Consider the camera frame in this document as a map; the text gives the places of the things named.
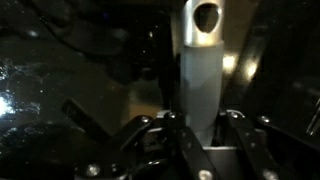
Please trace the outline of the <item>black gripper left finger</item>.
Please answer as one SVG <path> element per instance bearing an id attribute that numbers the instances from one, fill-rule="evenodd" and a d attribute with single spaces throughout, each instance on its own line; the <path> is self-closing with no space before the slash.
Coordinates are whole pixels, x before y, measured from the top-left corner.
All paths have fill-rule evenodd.
<path id="1" fill-rule="evenodd" d="M 76 166 L 74 180 L 132 180 L 130 149 L 151 128 L 154 119 L 140 115 L 103 144 L 92 158 Z"/>

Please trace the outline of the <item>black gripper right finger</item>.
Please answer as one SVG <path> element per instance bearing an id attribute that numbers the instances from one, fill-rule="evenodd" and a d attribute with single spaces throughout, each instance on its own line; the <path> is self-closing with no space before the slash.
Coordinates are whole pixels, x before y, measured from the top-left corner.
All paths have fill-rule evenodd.
<path id="1" fill-rule="evenodd" d="M 226 119 L 256 180 L 320 180 L 319 146 L 258 119 L 261 129 L 237 110 Z"/>

